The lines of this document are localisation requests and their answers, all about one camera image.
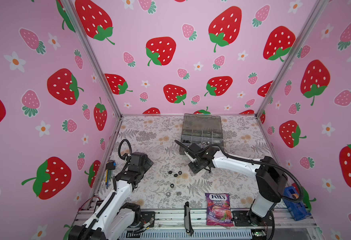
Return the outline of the grey plastic organizer box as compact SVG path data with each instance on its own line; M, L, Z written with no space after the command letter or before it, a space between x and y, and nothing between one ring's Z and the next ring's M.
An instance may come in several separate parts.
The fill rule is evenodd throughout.
M197 144L201 148L211 144L219 144L224 148L221 117L185 114L179 141L182 143L183 139L192 139L191 144Z

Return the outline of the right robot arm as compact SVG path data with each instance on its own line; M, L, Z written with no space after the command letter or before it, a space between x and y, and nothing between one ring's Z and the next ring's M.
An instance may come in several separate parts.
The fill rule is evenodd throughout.
M197 144L186 146L177 143L184 149L190 159L189 168L193 173L201 170L211 171L213 168L231 170L246 175L256 181L258 194L248 212L249 216L264 218L282 199L292 203L303 200L304 191L298 179L287 169L278 165L272 157L250 159L226 153L219 144L200 148ZM298 187L297 197L284 195L288 179L292 179Z

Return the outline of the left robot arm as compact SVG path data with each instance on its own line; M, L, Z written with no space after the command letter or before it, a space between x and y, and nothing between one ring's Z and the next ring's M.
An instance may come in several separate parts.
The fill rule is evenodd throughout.
M69 240L117 240L128 227L141 227L141 206L126 199L137 188L153 162L146 154L126 155L127 166L113 177L113 190L81 226L73 226Z

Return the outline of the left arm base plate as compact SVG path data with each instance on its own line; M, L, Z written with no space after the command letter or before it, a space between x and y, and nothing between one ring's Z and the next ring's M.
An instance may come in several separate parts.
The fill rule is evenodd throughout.
M121 210L115 218L122 230L141 229L154 227L156 212L153 211L133 211L130 209Z

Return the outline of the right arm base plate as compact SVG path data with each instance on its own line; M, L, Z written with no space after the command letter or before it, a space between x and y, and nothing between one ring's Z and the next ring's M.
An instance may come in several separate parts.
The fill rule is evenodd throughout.
M251 210L232 211L232 221L236 227L272 227L274 224L270 212L261 218Z

